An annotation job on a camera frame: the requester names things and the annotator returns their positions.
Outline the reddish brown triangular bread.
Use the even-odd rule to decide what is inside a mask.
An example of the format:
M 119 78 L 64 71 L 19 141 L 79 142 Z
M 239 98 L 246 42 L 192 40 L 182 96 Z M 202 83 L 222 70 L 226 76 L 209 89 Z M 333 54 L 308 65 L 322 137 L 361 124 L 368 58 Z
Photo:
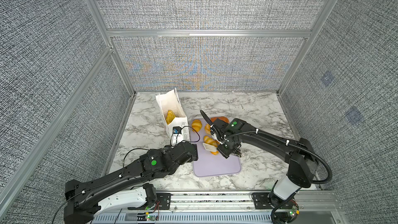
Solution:
M 225 123 L 230 123 L 229 119 L 225 116 L 220 116 L 220 117 L 212 117 L 210 120 L 212 122 L 215 122 L 217 119 L 224 121 Z

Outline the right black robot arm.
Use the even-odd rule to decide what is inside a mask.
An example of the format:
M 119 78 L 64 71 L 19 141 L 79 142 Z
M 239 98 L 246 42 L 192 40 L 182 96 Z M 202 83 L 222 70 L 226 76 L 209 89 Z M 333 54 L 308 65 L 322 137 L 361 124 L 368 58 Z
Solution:
M 308 141 L 300 143 L 282 138 L 237 118 L 230 123 L 215 119 L 210 124 L 210 133 L 220 142 L 217 150 L 225 158 L 231 155 L 241 157 L 240 148 L 244 143 L 271 153 L 288 164 L 288 172 L 274 184 L 268 194 L 271 206 L 276 207 L 300 189 L 311 187 L 319 161 Z

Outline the white paper gift bag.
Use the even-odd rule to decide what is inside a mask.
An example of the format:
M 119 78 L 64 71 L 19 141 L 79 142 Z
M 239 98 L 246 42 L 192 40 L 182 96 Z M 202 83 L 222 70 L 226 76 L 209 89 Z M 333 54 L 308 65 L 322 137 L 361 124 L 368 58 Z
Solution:
M 173 135 L 173 128 L 180 127 L 185 128 L 181 131 L 181 134 L 178 135 L 177 141 L 189 141 L 190 134 L 188 126 L 188 118 L 185 112 L 182 109 L 182 105 L 180 99 L 178 97 L 177 89 L 164 93 L 157 94 L 155 96 L 156 102 L 161 112 L 162 121 L 165 126 L 165 130 L 169 136 L 169 138 Z

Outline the round flaky bun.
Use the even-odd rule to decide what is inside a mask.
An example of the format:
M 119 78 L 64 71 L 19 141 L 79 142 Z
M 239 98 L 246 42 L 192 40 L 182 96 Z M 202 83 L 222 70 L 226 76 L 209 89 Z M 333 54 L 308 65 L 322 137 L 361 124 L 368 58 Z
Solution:
M 210 125 L 210 124 L 207 124 L 207 125 L 205 126 L 204 130 L 205 130 L 205 133 L 206 133 L 207 135 L 211 135 L 211 125 Z

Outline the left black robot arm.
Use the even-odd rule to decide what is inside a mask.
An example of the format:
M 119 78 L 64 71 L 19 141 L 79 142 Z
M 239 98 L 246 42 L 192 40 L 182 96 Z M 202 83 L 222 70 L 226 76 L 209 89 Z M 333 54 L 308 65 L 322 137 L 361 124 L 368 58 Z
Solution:
M 122 169 L 87 182 L 70 180 L 65 184 L 66 207 L 63 219 L 66 224 L 85 224 L 100 211 L 99 202 L 121 190 L 158 178 L 173 175 L 177 169 L 198 160 L 198 148 L 190 142 L 180 142 L 172 147 L 149 149 Z

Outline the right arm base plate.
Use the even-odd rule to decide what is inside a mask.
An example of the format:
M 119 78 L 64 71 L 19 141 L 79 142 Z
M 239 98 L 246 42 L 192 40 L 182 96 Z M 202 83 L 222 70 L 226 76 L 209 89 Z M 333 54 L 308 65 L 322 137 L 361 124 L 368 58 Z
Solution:
M 268 195 L 269 195 L 268 191 L 254 192 L 251 194 L 251 198 L 256 210 L 265 210 L 265 209 L 272 210 L 276 205 L 282 202 L 279 201 L 278 199 L 271 201 Z M 284 204 L 283 206 L 281 206 L 279 209 L 292 209 L 294 206 L 297 207 L 298 205 L 293 199 Z

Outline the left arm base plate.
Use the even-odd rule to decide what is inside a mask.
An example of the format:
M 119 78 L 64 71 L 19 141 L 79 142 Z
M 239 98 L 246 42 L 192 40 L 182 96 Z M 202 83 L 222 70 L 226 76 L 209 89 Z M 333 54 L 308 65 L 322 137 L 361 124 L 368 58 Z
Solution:
M 151 199 L 149 202 L 145 203 L 141 207 L 128 207 L 128 210 L 150 210 L 154 211 L 154 207 L 158 206 L 159 210 L 169 210 L 171 205 L 171 196 L 170 193 L 157 193 L 155 199 Z

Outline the large croissant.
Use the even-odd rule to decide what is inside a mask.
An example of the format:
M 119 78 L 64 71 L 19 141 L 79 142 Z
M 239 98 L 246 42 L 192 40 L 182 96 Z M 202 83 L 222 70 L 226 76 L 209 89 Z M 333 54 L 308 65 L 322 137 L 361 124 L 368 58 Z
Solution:
M 176 118 L 175 113 L 172 110 L 168 110 L 165 118 L 166 124 L 167 125 L 171 124 L 175 118 Z

